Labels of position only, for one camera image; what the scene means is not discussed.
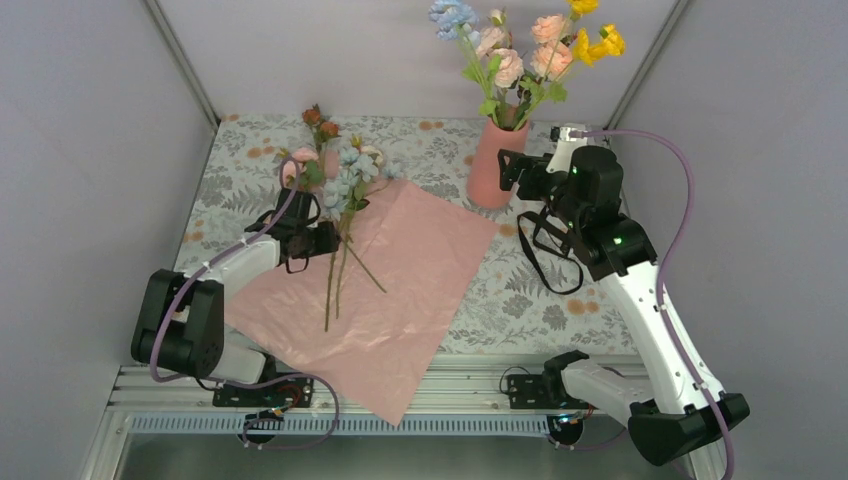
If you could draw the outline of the pink cylindrical vase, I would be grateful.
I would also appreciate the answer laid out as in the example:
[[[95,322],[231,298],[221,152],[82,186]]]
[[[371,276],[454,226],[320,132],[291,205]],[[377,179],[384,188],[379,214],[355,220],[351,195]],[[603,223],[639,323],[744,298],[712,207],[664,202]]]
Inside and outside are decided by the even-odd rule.
[[[525,123],[518,130],[503,130],[488,119],[480,136],[466,184],[469,199],[485,209],[500,209],[512,198],[511,189],[500,187],[500,150],[523,152],[530,125]]]

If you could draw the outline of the purple pink wrapping paper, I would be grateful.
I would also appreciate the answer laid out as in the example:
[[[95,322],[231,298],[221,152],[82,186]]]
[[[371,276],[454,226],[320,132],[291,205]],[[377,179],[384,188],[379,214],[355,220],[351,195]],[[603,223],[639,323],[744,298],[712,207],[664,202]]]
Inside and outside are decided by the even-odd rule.
[[[374,194],[350,248],[276,268],[226,304],[226,323],[290,367],[397,425],[497,232],[407,180]]]

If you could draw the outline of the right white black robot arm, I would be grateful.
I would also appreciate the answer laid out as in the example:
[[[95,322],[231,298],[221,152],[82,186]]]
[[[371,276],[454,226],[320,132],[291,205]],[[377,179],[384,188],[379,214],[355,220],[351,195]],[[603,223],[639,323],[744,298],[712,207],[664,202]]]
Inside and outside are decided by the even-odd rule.
[[[647,380],[636,381],[572,351],[545,362],[544,399],[554,408],[590,405],[625,427],[637,451],[666,465],[712,444],[750,414],[740,393],[727,392],[703,363],[660,280],[647,233],[621,212],[623,169],[600,146],[576,148],[565,169],[554,157],[500,150],[500,186],[540,212],[523,218],[557,237],[613,300],[634,340]]]

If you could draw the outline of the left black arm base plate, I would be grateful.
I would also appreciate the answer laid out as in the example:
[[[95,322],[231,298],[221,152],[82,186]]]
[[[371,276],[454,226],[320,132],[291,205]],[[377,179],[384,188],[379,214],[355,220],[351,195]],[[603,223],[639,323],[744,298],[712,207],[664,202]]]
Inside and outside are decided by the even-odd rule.
[[[260,382],[274,383],[263,388],[246,388],[224,383],[214,394],[212,405],[219,408],[272,409],[277,407],[307,408],[311,406],[315,380],[299,372],[281,372]]]

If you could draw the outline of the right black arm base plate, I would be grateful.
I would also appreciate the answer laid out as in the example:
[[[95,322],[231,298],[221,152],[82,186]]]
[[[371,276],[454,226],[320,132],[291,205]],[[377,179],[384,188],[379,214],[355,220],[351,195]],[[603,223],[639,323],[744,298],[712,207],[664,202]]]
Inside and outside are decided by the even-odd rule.
[[[538,374],[508,374],[503,390],[511,410],[550,409],[551,403],[543,378]]]

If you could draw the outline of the yellow flower stem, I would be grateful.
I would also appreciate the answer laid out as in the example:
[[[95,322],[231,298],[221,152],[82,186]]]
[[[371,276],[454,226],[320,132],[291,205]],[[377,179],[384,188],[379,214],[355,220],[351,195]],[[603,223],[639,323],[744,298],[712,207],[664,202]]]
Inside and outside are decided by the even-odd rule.
[[[626,41],[617,30],[616,26],[612,23],[602,25],[595,33],[591,33],[587,30],[587,28],[580,27],[578,25],[583,17],[593,13],[598,8],[599,3],[597,1],[570,1],[568,6],[569,10],[566,13],[559,14],[565,14],[573,22],[570,34],[564,40],[564,43],[571,49],[574,60],[571,65],[570,72],[566,75],[563,81],[563,86],[567,96],[564,101],[558,103],[563,103],[567,100],[568,91],[566,89],[566,82],[568,79],[573,77],[578,70],[583,67],[592,68],[600,60],[607,57],[620,57],[627,49]],[[522,81],[524,79],[525,75],[518,81],[518,90],[522,96],[516,111],[516,127],[519,129],[523,127],[525,123],[528,123],[531,114],[543,103],[550,102],[558,104],[553,102],[552,98],[548,98],[538,106],[530,106],[528,102],[528,95],[522,85]]]

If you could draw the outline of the light blue peony flower stem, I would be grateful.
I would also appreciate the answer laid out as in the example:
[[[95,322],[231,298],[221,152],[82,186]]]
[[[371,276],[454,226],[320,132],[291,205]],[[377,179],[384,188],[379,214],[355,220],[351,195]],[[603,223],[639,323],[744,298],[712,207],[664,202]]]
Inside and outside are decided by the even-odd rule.
[[[323,187],[322,202],[326,218],[338,237],[338,250],[331,254],[329,260],[324,299],[324,332],[329,331],[331,319],[340,316],[343,276],[349,258],[353,258],[382,293],[387,292],[353,250],[351,234],[356,215],[367,208],[370,196],[386,189],[390,182],[399,178],[398,170],[392,166],[389,167],[389,173],[384,174],[385,166],[384,153],[374,146],[346,147],[339,153],[336,177]]]

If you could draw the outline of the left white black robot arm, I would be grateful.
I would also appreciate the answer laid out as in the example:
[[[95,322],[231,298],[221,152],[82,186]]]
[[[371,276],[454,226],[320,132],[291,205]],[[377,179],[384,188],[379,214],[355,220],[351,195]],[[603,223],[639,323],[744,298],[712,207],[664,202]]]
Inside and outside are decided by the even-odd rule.
[[[255,405],[270,402],[278,377],[265,354],[226,338],[225,306],[258,276],[283,267],[307,269],[334,253],[340,235],[313,193],[285,188],[277,206],[246,227],[240,240],[194,273],[160,269],[147,283],[130,345],[134,360],[160,382],[181,377],[238,384]]]

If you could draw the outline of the peach rose flower stem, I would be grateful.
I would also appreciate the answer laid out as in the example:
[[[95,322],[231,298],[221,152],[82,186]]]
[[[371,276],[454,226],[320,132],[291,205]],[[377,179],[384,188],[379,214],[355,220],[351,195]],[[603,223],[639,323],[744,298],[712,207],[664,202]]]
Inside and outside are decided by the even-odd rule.
[[[530,106],[538,106],[548,98],[555,103],[565,100],[563,81],[574,58],[564,40],[572,26],[572,20],[565,14],[555,14],[539,17],[531,27],[536,48],[527,57],[522,81]]]

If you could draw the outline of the orange red flower stem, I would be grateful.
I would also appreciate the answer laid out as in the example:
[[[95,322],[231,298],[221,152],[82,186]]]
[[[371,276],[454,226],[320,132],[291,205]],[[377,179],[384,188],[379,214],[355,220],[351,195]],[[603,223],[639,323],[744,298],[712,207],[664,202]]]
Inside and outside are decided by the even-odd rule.
[[[301,118],[309,128],[318,155],[318,164],[324,170],[327,146],[331,140],[339,137],[339,126],[322,113],[318,104],[313,104],[307,108],[301,114]]]

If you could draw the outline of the bright pink rose flower stem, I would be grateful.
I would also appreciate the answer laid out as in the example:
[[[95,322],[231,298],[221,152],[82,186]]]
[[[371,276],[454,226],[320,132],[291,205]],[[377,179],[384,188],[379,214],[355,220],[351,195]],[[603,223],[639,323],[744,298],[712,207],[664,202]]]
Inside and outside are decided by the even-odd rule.
[[[281,187],[312,191],[326,180],[323,158],[311,147],[302,147],[294,152],[280,148],[278,179]]]

